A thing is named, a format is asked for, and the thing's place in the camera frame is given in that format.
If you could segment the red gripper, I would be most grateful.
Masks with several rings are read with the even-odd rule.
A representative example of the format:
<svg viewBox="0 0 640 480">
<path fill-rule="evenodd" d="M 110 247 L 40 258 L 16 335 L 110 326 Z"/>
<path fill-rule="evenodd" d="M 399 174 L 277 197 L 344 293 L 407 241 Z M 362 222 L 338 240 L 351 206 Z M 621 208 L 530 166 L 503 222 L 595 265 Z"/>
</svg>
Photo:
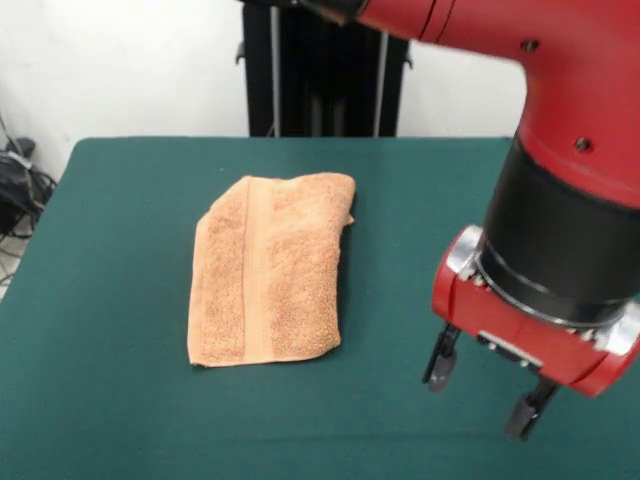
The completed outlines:
<svg viewBox="0 0 640 480">
<path fill-rule="evenodd" d="M 462 230 L 436 274 L 432 309 L 445 325 L 423 375 L 430 392 L 448 384 L 457 361 L 456 343 L 466 333 L 541 377 L 522 395 L 504 435 L 526 441 L 560 386 L 594 397 L 619 380 L 639 359 L 639 304 L 600 328 L 566 327 L 539 320 L 509 305 L 480 274 L 477 259 L 482 228 Z"/>
</svg>

